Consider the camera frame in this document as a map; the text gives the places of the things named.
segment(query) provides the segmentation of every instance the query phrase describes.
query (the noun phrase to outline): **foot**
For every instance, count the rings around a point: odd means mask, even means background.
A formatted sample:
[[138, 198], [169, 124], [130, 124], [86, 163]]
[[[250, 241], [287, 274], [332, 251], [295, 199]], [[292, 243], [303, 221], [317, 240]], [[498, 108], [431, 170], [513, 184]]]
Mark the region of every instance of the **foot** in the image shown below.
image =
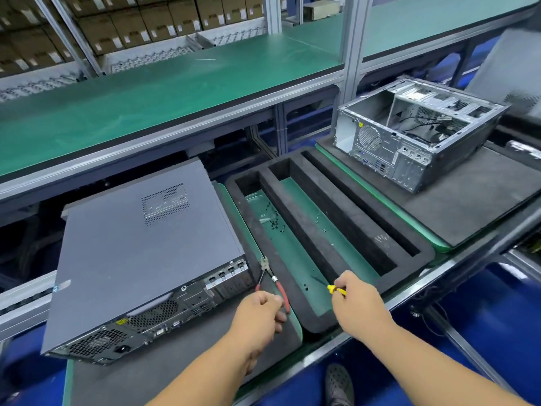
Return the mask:
[[354, 406], [353, 383], [346, 368], [331, 363], [325, 373], [325, 400], [327, 406]]

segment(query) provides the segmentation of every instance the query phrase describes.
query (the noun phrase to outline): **person's left hand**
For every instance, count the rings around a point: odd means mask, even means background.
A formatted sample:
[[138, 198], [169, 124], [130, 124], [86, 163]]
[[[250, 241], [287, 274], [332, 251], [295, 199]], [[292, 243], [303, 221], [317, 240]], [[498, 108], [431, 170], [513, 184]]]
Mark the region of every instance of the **person's left hand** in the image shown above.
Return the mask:
[[280, 312], [283, 299], [265, 291], [254, 292], [245, 297], [235, 312], [227, 335], [245, 352], [248, 359], [246, 374], [250, 374], [258, 357], [273, 339], [282, 332], [286, 314]]

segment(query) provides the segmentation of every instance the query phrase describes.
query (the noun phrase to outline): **yellow screwdriver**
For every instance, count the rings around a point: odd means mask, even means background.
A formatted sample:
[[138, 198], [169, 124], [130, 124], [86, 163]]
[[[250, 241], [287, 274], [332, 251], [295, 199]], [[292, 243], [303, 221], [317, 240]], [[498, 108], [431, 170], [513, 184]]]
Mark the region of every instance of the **yellow screwdriver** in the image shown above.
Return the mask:
[[322, 285], [325, 285], [327, 289], [329, 290], [329, 293], [332, 295], [335, 291], [340, 292], [342, 295], [346, 296], [347, 292], [341, 288], [336, 287], [336, 285], [327, 285], [325, 282], [323, 282], [321, 279], [316, 278], [315, 276], [312, 276], [316, 281], [321, 283]]

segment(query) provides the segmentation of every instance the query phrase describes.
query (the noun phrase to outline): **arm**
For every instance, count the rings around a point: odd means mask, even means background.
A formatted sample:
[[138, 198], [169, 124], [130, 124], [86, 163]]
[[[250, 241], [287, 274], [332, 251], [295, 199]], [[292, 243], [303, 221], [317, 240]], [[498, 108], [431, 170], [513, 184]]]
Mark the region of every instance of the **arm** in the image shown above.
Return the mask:
[[347, 288], [346, 297], [332, 298], [342, 328], [372, 351], [416, 406], [528, 405], [396, 325], [377, 290], [352, 272], [334, 284]]
[[194, 360], [147, 406], [226, 406], [258, 357], [282, 331], [281, 297], [259, 291], [244, 298], [229, 331]]

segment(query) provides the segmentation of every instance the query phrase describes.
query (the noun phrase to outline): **red-handled pliers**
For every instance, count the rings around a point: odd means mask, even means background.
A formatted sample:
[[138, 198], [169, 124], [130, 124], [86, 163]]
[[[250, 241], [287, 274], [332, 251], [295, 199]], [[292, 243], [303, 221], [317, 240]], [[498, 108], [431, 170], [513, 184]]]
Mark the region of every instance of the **red-handled pliers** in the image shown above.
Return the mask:
[[263, 275], [265, 275], [265, 272], [267, 272], [270, 278], [272, 279], [272, 281], [274, 282], [274, 284], [276, 285], [276, 287], [278, 288], [278, 290], [280, 291], [280, 293], [282, 294], [283, 305], [286, 307], [286, 313], [289, 314], [289, 312], [291, 311], [291, 308], [289, 307], [289, 299], [287, 299], [287, 294], [282, 284], [280, 283], [280, 281], [278, 280], [274, 272], [269, 267], [269, 260], [267, 259], [267, 257], [261, 257], [260, 262], [261, 262], [261, 277], [259, 278], [258, 284], [255, 286], [255, 290], [256, 291], [261, 290], [261, 281], [263, 280]]

